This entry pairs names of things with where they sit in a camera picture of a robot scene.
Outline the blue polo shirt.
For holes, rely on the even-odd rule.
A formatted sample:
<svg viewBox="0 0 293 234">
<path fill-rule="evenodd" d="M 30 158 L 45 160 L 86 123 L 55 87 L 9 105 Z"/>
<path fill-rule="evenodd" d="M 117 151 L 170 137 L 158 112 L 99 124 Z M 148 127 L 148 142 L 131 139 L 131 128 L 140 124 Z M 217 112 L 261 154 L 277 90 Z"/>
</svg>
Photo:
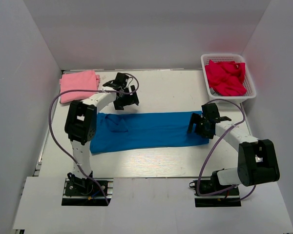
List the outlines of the blue polo shirt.
<svg viewBox="0 0 293 234">
<path fill-rule="evenodd" d="M 209 139 L 188 134 L 192 112 L 97 115 L 92 154 L 144 148 L 205 145 Z"/>
</svg>

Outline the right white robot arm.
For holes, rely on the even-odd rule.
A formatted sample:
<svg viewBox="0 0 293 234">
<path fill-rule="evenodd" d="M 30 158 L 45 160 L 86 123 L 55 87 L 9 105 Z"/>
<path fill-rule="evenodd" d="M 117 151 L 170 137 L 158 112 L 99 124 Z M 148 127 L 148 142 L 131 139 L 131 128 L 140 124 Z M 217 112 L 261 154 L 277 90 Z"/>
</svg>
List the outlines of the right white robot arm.
<svg viewBox="0 0 293 234">
<path fill-rule="evenodd" d="M 240 184 L 248 187 L 280 179 L 276 152 L 271 140 L 260 140 L 247 134 L 228 117 L 207 118 L 193 113 L 188 133 L 191 133 L 193 128 L 194 132 L 203 138 L 219 137 L 238 153 L 237 167 L 212 173 L 210 186 L 214 190 Z"/>
</svg>

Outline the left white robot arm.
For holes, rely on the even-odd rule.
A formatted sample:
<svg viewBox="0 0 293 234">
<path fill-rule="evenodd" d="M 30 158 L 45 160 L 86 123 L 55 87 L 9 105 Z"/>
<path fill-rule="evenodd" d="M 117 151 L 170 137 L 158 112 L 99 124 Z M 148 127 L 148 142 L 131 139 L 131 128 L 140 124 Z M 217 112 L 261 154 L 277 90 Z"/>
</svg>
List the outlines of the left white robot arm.
<svg viewBox="0 0 293 234">
<path fill-rule="evenodd" d="M 90 141 L 94 138 L 97 128 L 97 114 L 108 104 L 113 103 L 115 110 L 123 110 L 125 106 L 139 104 L 135 86 L 129 86 L 129 80 L 108 81 L 103 85 L 105 91 L 70 103 L 64 130 L 68 134 L 74 163 L 73 172 L 68 173 L 70 180 L 92 177 L 90 166 Z"/>
</svg>

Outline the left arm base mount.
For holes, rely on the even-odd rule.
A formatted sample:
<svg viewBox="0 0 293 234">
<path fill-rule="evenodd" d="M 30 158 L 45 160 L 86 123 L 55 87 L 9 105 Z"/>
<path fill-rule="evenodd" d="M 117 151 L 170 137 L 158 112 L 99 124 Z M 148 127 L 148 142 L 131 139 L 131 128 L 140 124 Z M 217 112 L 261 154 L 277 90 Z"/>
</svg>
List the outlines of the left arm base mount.
<svg viewBox="0 0 293 234">
<path fill-rule="evenodd" d="M 101 190 L 104 191 L 108 202 L 112 199 L 113 179 L 85 180 L 85 186 L 67 178 L 64 184 L 62 206 L 104 207 L 108 206 Z"/>
</svg>

